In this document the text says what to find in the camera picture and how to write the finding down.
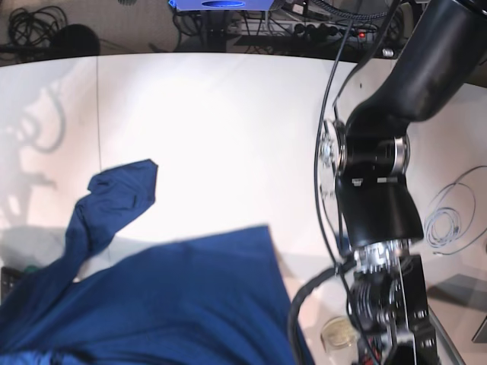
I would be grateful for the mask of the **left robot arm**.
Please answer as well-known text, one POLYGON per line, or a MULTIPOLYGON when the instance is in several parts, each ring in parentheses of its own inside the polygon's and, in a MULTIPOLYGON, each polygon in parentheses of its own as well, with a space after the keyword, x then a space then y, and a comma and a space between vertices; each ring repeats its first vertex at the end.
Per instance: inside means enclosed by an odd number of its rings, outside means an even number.
POLYGON ((438 364, 422 260, 409 251, 423 237, 406 182, 407 128, 435 114, 460 89, 486 50, 484 1, 431 1, 387 79, 346 122, 320 121, 314 167, 332 170, 342 262, 297 292, 287 333, 294 361, 306 364, 298 337, 302 303, 324 281, 353 271, 344 286, 359 334, 358 361, 438 364))

